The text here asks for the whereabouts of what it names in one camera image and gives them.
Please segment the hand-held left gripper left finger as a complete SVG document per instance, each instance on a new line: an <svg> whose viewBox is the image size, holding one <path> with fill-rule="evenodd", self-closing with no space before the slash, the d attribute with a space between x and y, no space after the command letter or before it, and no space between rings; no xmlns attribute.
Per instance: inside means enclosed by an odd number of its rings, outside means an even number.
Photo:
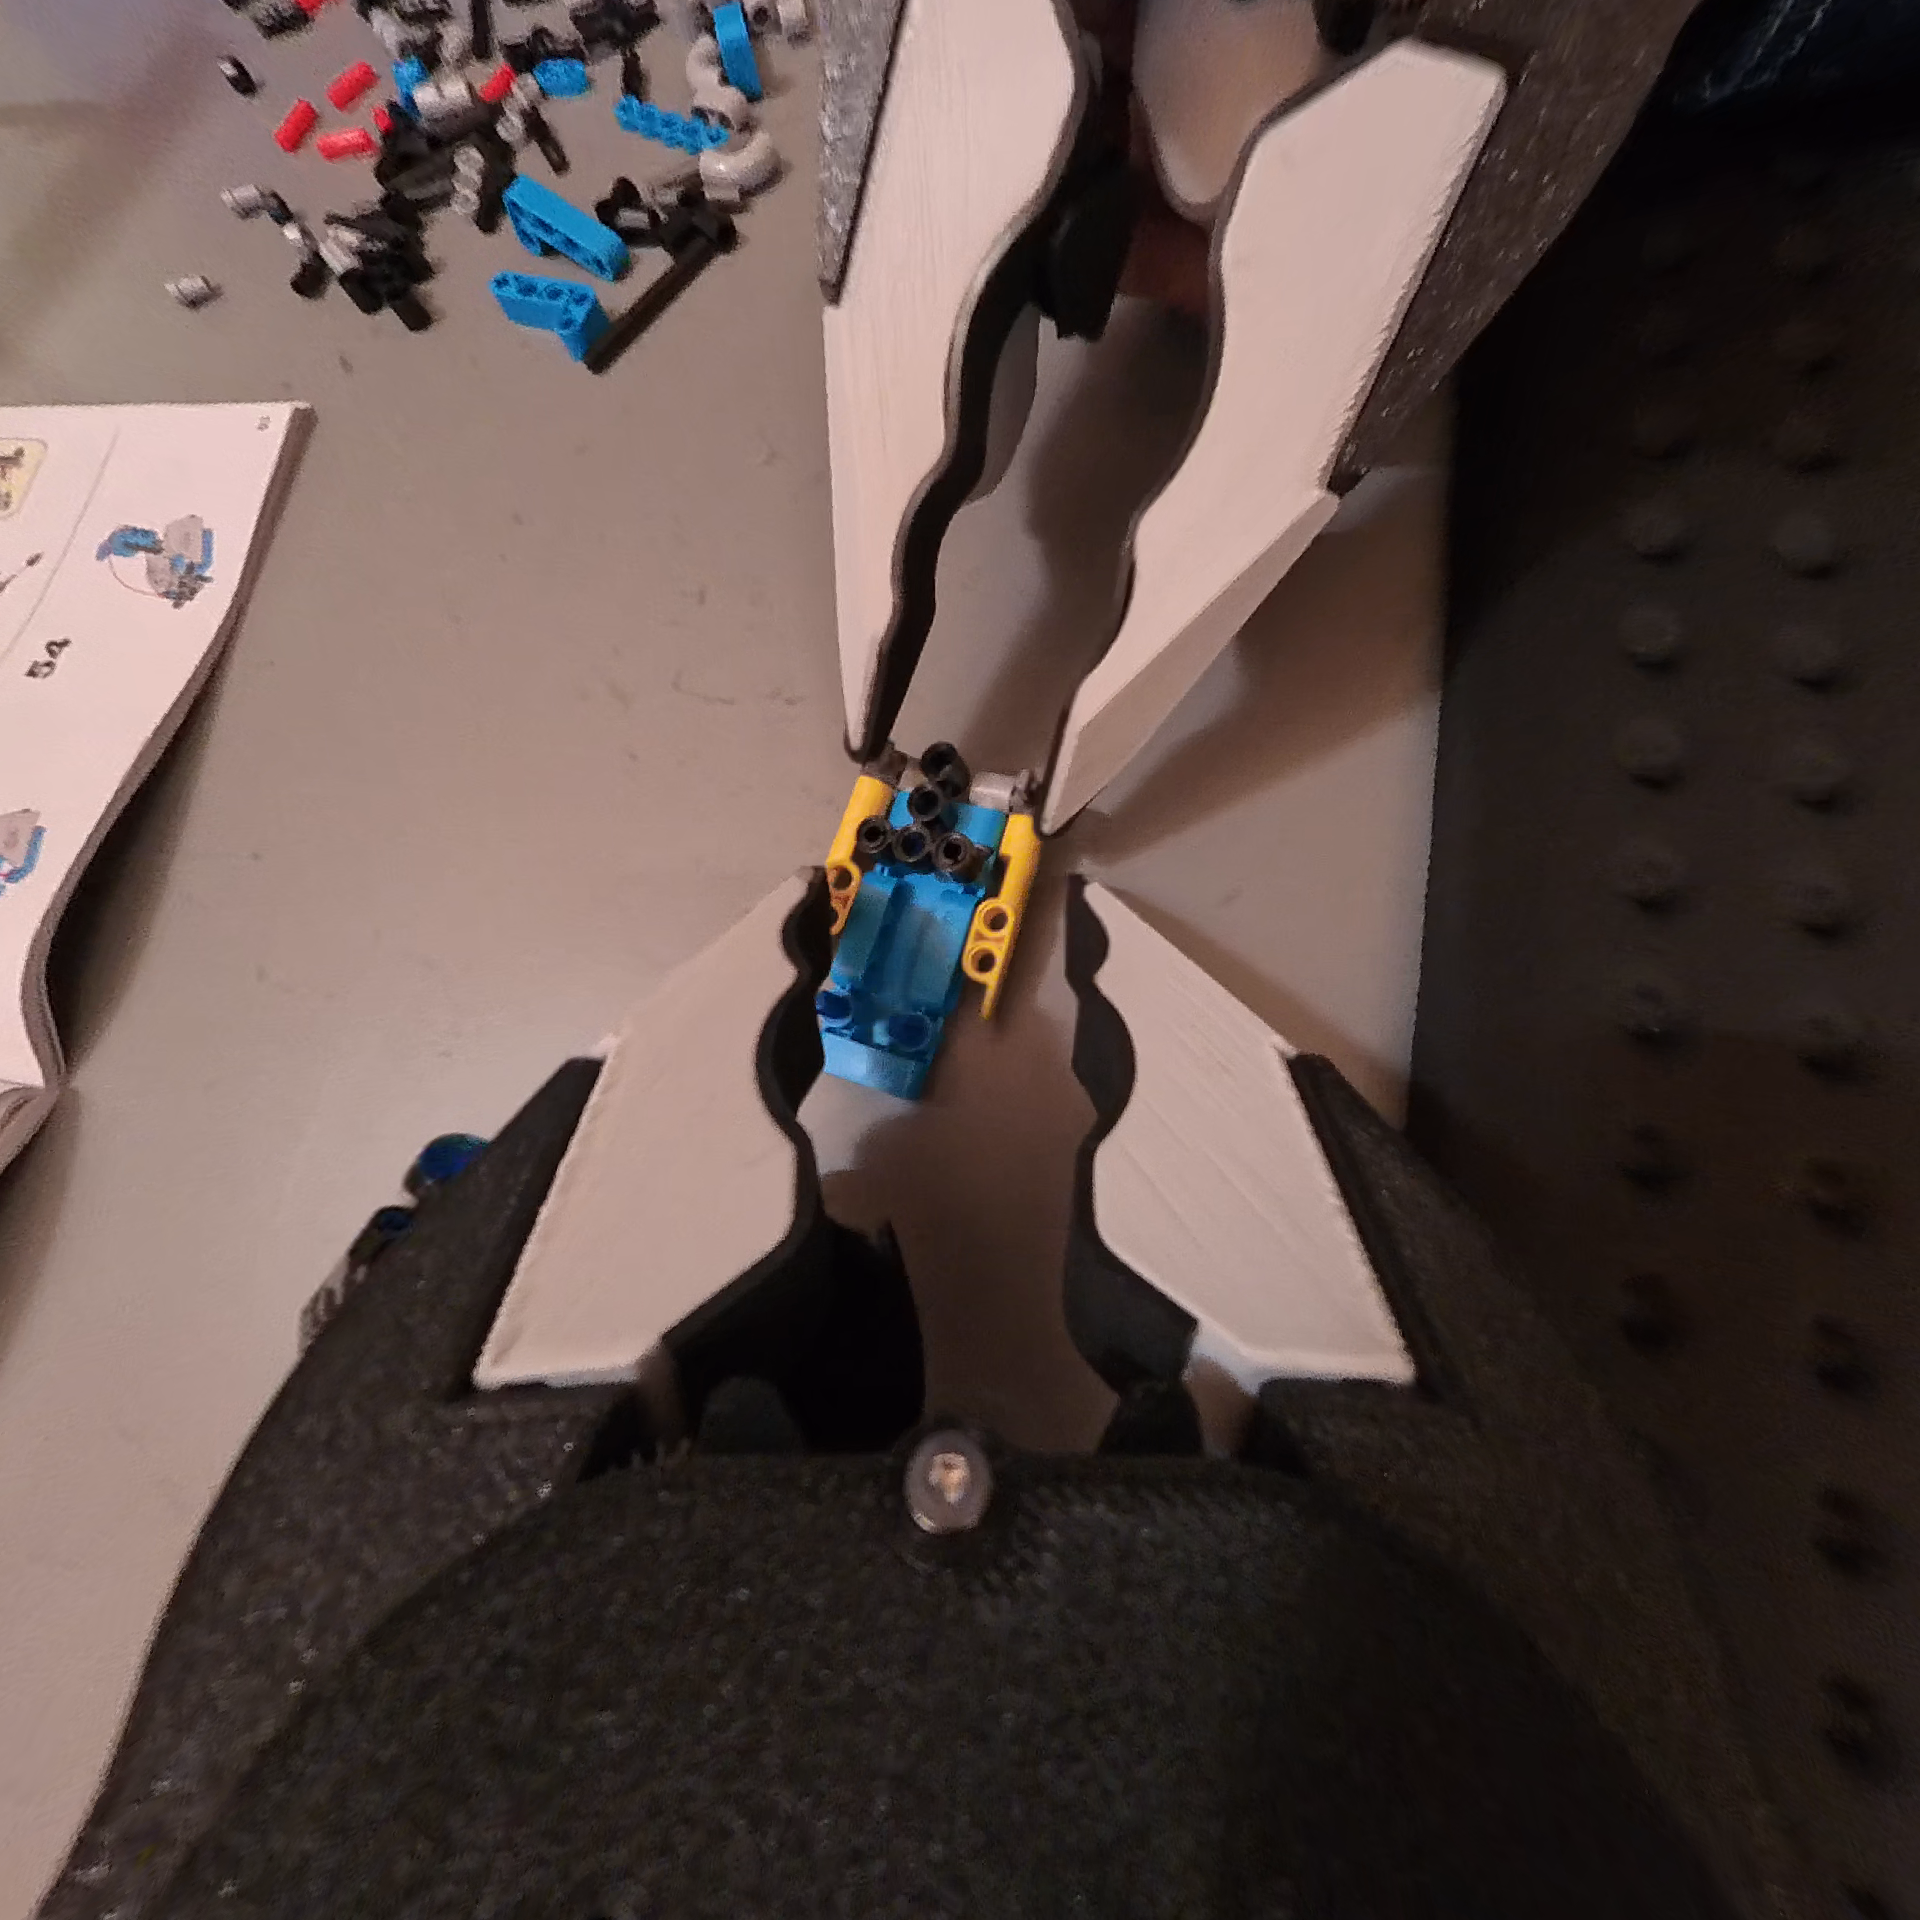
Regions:
<svg viewBox="0 0 1920 1920"><path fill-rule="evenodd" d="M615 1384L693 1426L727 1297L775 1274L821 1200L797 1119L821 1073L821 869L783 874L615 1027L473 1362L473 1391Z"/></svg>

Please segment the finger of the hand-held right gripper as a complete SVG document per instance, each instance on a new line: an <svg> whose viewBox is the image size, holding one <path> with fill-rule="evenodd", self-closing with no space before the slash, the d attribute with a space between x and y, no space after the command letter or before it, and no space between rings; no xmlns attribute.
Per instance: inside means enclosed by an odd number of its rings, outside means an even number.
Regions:
<svg viewBox="0 0 1920 1920"><path fill-rule="evenodd" d="M845 745L875 757L934 620L942 543L988 465L1001 352L1090 96L1065 3L858 3L831 26L824 192L851 220L824 310Z"/></svg>
<svg viewBox="0 0 1920 1920"><path fill-rule="evenodd" d="M1398 40L1249 137L1213 228L1213 385L1129 530L1040 830L1164 728L1339 508L1335 459L1498 117L1498 62Z"/></svg>

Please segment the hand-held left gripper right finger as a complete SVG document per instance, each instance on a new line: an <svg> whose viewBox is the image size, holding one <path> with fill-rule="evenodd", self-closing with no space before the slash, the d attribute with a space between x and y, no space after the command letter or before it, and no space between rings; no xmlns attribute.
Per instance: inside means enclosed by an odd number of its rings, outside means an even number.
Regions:
<svg viewBox="0 0 1920 1920"><path fill-rule="evenodd" d="M1411 1384L1299 1053L1104 880L1067 892L1074 1158L1067 1331L1114 1386Z"/></svg>

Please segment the black blue gear brick assembly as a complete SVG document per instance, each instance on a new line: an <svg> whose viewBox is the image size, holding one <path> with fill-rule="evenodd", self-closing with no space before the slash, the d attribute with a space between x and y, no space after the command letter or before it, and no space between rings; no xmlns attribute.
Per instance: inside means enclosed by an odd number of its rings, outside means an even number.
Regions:
<svg viewBox="0 0 1920 1920"><path fill-rule="evenodd" d="M466 1173L485 1152L491 1139L466 1135L466 1134L445 1134L429 1139L414 1162L401 1176L401 1198L377 1207L366 1225L349 1238L344 1258L331 1265L323 1282L307 1297L301 1319L297 1319L297 1355L303 1355L332 1314L346 1307L346 1300L363 1287L374 1264L410 1235L417 1217L417 1207L429 1196L450 1185L459 1176Z"/></svg>

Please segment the blue yellow brick assembly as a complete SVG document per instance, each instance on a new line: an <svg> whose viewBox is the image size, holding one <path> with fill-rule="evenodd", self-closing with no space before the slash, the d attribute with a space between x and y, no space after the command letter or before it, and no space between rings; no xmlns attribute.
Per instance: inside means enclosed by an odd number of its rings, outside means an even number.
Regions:
<svg viewBox="0 0 1920 1920"><path fill-rule="evenodd" d="M1036 774L952 745L882 749L828 855L834 959L815 1005L831 1076L918 1101L967 992L992 1016L1043 866Z"/></svg>

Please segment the pile of loose brick pieces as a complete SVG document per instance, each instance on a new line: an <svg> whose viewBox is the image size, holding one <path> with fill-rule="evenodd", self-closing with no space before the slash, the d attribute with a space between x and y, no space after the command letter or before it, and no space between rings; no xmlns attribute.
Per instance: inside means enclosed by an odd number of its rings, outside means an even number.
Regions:
<svg viewBox="0 0 1920 1920"><path fill-rule="evenodd" d="M778 47L818 3L230 3L290 47L218 52L261 107L226 218L275 231L297 299L435 330L455 267L494 243L499 315L608 372L783 176Z"/></svg>

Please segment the open instruction booklet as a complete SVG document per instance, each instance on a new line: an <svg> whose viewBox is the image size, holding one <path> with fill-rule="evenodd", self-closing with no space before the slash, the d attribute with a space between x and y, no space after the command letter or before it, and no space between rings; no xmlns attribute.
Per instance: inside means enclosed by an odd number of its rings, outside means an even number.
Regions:
<svg viewBox="0 0 1920 1920"><path fill-rule="evenodd" d="M4 1162L63 1093L51 954L244 608L303 402L4 408Z"/></svg>

